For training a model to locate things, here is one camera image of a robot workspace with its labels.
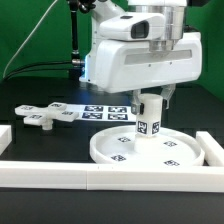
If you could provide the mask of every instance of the green backdrop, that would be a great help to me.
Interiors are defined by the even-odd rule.
[[[0,78],[16,52],[53,0],[1,0]],[[127,8],[126,0],[114,0]],[[224,100],[224,1],[211,0],[202,8],[188,8],[187,23],[202,33],[203,71],[198,83]],[[84,57],[90,49],[90,16],[79,14],[79,46]],[[9,71],[38,61],[69,60],[71,53],[70,11],[66,0],[59,0],[32,39],[18,55]],[[38,75],[66,75],[42,72]]]

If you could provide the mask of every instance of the black mounting pole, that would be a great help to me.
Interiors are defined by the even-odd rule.
[[[79,1],[68,0],[68,4],[71,10],[72,19],[72,60],[80,59],[79,46],[78,46],[78,24],[77,24],[77,11]]]

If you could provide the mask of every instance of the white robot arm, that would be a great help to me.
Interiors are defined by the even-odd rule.
[[[183,33],[186,0],[96,2],[93,44],[80,80],[115,93],[198,79],[200,33]]]

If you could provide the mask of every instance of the black table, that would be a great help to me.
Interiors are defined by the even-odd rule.
[[[148,90],[158,93],[160,89]],[[54,129],[23,124],[14,108],[52,102],[129,105],[123,93],[97,93],[60,78],[14,78],[0,85],[0,124],[10,124],[13,141],[0,160],[86,162],[89,140],[121,122],[54,122]],[[163,113],[165,127],[195,136],[205,130],[224,144],[224,104],[197,85],[178,85]],[[122,192],[0,189],[0,223],[223,223],[224,195],[186,192]]]

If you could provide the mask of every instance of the black cable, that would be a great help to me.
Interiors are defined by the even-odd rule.
[[[32,68],[32,67],[36,67],[36,66],[46,66],[46,65],[65,65],[65,64],[71,64],[71,61],[48,61],[48,62],[36,62],[36,63],[32,63],[32,64],[28,64],[28,65],[24,65],[22,67],[19,67],[17,69],[12,70],[10,73],[13,72],[17,72],[17,71],[21,71],[24,69],[28,69],[28,68]]]
[[[43,68],[43,69],[31,69],[31,70],[15,71],[15,72],[11,73],[10,75],[5,76],[2,79],[2,82],[5,82],[5,81],[9,80],[10,78],[12,78],[13,76],[16,76],[18,74],[25,73],[25,72],[68,71],[69,69],[74,69],[74,68]]]

